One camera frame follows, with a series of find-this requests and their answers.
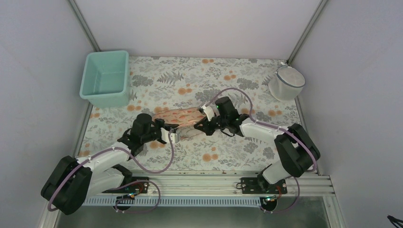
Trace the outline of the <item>orange floral mesh laundry bag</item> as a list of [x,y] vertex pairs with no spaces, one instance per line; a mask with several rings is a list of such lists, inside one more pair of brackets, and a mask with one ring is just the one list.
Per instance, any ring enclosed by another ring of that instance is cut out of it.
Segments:
[[192,107],[162,110],[154,115],[153,120],[162,119],[166,124],[177,124],[179,127],[176,132],[180,140],[186,140],[203,134],[202,131],[195,129],[194,125],[204,117],[205,114],[202,114],[197,107]]

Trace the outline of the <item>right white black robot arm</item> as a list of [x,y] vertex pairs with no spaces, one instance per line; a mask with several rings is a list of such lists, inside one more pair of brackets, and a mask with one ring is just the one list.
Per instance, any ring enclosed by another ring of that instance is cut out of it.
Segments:
[[274,142],[279,161],[270,164],[257,175],[257,186],[262,193],[270,193],[279,181],[298,178],[307,171],[315,170],[321,154],[305,129],[295,123],[283,128],[254,120],[248,114],[239,114],[229,97],[221,97],[215,105],[218,114],[209,106],[201,106],[198,111],[205,115],[194,128],[207,136],[216,131],[234,137],[254,138]]

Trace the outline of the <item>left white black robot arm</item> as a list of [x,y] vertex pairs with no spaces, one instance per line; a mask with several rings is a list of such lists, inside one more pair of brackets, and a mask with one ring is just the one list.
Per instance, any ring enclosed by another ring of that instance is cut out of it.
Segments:
[[169,143],[171,152],[178,142],[178,124],[139,114],[132,127],[106,149],[86,157],[63,157],[41,190],[48,201],[48,211],[60,210],[65,215],[77,211],[86,199],[104,192],[120,191],[124,200],[134,199],[152,184],[147,178],[133,177],[122,163],[135,157],[149,142]]

